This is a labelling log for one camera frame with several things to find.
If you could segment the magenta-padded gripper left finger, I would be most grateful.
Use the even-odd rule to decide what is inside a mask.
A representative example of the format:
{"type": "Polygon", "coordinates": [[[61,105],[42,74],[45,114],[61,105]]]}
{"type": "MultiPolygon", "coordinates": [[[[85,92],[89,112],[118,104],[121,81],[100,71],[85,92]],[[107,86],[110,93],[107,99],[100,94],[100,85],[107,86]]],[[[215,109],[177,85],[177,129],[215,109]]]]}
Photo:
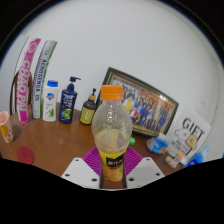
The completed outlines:
{"type": "Polygon", "coordinates": [[[96,147],[82,158],[75,157],[62,174],[62,178],[84,188],[99,189],[101,180],[101,158],[96,147]]]}

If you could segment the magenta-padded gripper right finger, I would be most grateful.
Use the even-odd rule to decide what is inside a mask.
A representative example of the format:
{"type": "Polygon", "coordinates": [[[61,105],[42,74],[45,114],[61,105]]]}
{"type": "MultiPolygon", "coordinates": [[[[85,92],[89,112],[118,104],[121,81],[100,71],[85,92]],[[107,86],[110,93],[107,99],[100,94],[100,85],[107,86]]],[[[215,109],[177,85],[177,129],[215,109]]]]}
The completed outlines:
{"type": "Polygon", "coordinates": [[[124,156],[125,189],[140,188],[163,177],[163,172],[151,157],[142,157],[134,149],[127,149],[124,156]]]}

